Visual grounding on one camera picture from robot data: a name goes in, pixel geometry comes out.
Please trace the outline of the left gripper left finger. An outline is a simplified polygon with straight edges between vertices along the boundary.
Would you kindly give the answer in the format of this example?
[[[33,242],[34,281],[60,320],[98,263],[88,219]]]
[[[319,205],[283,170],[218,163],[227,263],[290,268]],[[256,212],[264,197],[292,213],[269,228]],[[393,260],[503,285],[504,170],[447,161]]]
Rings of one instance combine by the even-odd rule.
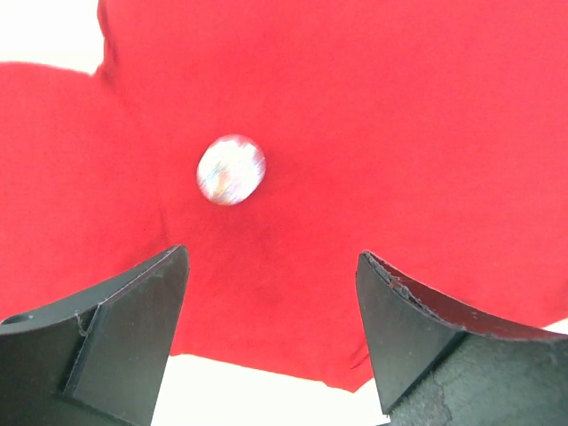
[[[1,323],[3,425],[149,425],[188,281],[176,246]]]

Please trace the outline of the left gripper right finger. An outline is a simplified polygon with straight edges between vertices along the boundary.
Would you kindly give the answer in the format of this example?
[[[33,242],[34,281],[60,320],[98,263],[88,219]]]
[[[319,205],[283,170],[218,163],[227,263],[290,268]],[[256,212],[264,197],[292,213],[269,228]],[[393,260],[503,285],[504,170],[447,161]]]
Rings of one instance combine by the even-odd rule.
[[[394,425],[564,425],[567,338],[479,311],[359,256],[359,309]]]

